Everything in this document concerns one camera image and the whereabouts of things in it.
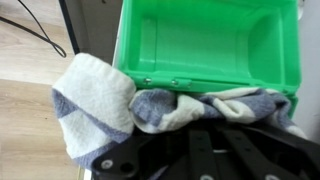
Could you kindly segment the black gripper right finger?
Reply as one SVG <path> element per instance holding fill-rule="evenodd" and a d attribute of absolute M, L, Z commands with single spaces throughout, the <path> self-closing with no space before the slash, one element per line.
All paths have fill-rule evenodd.
<path fill-rule="evenodd" d="M 320 180 L 320 146 L 262 124 L 214 125 L 221 180 Z"/>

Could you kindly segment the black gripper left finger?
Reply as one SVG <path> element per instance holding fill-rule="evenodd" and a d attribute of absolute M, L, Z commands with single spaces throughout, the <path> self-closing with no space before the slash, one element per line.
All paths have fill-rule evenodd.
<path fill-rule="evenodd" d="M 178 158 L 176 140 L 169 135 L 132 136 L 93 161 L 93 179 L 152 179 Z"/>

